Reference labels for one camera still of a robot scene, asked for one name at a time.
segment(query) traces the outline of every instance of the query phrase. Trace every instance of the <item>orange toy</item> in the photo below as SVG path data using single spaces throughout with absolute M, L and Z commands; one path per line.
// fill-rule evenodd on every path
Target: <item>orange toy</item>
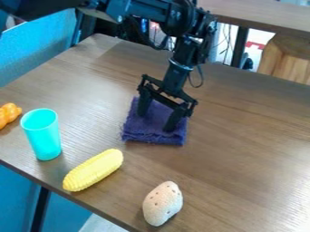
M 22 113 L 22 108 L 14 103 L 7 103 L 0 108 L 0 130 L 7 124 L 14 121 Z

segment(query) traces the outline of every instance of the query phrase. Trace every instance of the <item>table surface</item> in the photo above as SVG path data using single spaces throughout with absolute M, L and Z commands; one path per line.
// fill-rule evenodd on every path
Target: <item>table surface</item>
M 224 23 L 310 37 L 310 7 L 276 0 L 198 0 L 198 3 Z
M 0 104 L 59 114 L 63 154 L 38 161 L 15 121 L 0 131 L 3 165 L 113 223 L 140 231 L 310 230 L 310 87 L 206 64 L 206 83 L 184 147 L 121 142 L 142 73 L 162 77 L 168 54 L 96 34 L 0 89 Z M 78 193 L 63 177 L 109 148 L 121 168 Z M 141 203 L 165 180 L 184 207 L 163 227 L 148 226 Z

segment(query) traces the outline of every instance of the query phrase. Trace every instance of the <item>potato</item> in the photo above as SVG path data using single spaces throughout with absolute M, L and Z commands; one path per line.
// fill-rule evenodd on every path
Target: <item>potato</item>
M 176 183 L 166 181 L 152 190 L 143 201 L 145 220 L 154 227 L 161 226 L 183 206 L 182 192 Z

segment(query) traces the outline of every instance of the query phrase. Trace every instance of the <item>toy corn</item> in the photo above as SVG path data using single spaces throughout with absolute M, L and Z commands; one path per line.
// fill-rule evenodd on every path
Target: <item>toy corn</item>
M 86 189 L 113 173 L 122 161 L 120 150 L 106 150 L 72 169 L 63 179 L 63 188 L 72 192 Z
M 22 113 L 22 108 L 14 103 L 7 103 L 0 108 L 0 130 L 7 124 L 14 121 Z

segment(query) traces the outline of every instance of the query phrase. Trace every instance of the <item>table leg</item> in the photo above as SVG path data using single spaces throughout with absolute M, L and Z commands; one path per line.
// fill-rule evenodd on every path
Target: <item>table leg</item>
M 31 226 L 31 232 L 40 232 L 42 230 L 50 195 L 51 195 L 50 190 L 41 187 L 39 199 L 36 203 L 33 224 Z
M 248 28 L 242 26 L 239 26 L 239 29 L 237 30 L 237 40 L 231 62 L 232 67 L 242 68 L 240 66 L 242 64 L 242 57 L 247 43 L 248 31 Z

